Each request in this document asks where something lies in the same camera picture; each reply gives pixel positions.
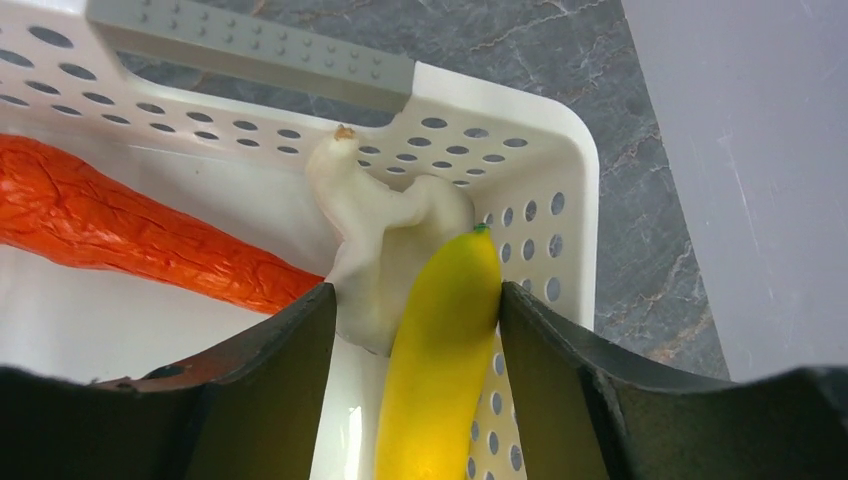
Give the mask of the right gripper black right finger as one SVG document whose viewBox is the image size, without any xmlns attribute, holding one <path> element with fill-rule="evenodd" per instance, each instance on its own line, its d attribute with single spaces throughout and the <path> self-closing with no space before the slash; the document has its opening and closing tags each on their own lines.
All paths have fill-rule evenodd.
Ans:
<svg viewBox="0 0 848 480">
<path fill-rule="evenodd" d="M 504 284 L 500 330 L 531 479 L 843 479 L 847 370 L 734 383 L 630 352 Z"/>
</svg>

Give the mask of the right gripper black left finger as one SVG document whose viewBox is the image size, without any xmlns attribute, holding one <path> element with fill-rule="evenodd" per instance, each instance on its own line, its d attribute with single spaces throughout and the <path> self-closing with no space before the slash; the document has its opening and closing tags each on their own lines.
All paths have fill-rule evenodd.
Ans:
<svg viewBox="0 0 848 480">
<path fill-rule="evenodd" d="M 5 479 L 306 479 L 335 338 L 323 283 L 196 355 L 77 384 L 1 371 Z"/>
</svg>

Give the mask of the yellow toy banana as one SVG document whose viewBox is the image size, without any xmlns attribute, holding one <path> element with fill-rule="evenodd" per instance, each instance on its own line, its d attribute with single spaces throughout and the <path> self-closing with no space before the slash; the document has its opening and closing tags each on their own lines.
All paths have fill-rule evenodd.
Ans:
<svg viewBox="0 0 848 480">
<path fill-rule="evenodd" d="M 375 478 L 464 478 L 501 282 L 484 224 L 440 247 L 418 274 L 389 360 Z"/>
</svg>

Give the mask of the white toy mushroom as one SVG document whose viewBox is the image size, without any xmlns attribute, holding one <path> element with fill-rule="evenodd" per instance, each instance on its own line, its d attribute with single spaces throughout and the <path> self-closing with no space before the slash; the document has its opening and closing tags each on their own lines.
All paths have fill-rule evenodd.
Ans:
<svg viewBox="0 0 848 480">
<path fill-rule="evenodd" d="M 318 143 L 305 173 L 340 242 L 326 277 L 336 292 L 336 331 L 388 356 L 416 276 L 442 245 L 471 229 L 475 209 L 459 187 L 434 175 L 391 189 L 359 164 L 359 148 L 355 131 L 340 125 Z"/>
</svg>

